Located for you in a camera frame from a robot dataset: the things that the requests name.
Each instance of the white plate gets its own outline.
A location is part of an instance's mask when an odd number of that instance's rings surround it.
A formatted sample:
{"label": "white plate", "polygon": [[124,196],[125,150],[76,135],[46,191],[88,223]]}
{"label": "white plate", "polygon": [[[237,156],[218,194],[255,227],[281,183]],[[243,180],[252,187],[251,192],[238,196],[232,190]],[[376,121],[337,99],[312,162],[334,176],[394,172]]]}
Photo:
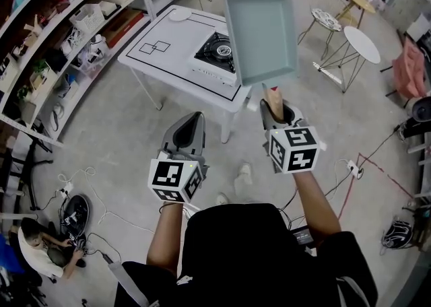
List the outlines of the white plate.
{"label": "white plate", "polygon": [[179,8],[171,11],[169,14],[169,18],[172,21],[184,21],[187,20],[191,16],[190,9]]}

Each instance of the pink chair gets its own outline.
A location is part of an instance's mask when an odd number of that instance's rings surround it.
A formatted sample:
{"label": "pink chair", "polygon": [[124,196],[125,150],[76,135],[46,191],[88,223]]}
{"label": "pink chair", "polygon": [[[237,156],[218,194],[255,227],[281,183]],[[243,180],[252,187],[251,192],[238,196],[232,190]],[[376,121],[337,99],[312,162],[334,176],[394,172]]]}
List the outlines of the pink chair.
{"label": "pink chair", "polygon": [[[426,96],[424,64],[424,54],[414,43],[411,42],[409,38],[406,37],[403,52],[397,59],[392,61],[395,90],[388,93],[386,96],[390,96],[396,92],[399,92],[409,100],[411,98],[423,98]],[[386,71],[390,68],[391,67],[383,69],[380,72]]]}

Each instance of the power strip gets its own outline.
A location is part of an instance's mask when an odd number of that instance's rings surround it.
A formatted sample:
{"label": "power strip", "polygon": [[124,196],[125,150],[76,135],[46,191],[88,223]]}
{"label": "power strip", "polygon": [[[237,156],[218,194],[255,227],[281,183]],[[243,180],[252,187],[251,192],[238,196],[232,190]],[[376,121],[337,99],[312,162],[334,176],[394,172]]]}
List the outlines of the power strip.
{"label": "power strip", "polygon": [[349,170],[350,174],[358,180],[364,175],[364,169],[359,169],[357,165],[355,165],[355,163],[351,160],[347,163],[347,169]]}

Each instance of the stove burner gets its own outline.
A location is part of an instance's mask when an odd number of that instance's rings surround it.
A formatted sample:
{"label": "stove burner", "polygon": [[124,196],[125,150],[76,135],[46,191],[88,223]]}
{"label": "stove burner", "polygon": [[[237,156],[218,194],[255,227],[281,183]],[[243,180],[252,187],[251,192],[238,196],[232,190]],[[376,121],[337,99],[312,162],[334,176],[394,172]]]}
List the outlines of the stove burner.
{"label": "stove burner", "polygon": [[197,51],[195,58],[235,73],[232,49],[230,48],[229,37],[226,35],[215,32]]}
{"label": "stove burner", "polygon": [[230,55],[232,53],[232,50],[230,49],[229,46],[221,45],[221,46],[217,47],[217,53],[220,56],[228,56],[228,55]]}

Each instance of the white shirt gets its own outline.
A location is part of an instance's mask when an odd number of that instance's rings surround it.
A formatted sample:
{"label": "white shirt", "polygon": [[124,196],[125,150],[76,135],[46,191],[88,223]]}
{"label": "white shirt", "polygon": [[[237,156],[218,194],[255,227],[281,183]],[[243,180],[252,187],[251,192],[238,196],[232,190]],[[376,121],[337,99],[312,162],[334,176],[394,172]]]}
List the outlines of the white shirt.
{"label": "white shirt", "polygon": [[63,276],[63,269],[56,266],[48,257],[48,247],[43,241],[36,247],[30,246],[24,238],[21,227],[18,230],[18,241],[22,255],[34,270],[48,277],[53,275],[57,277]]}

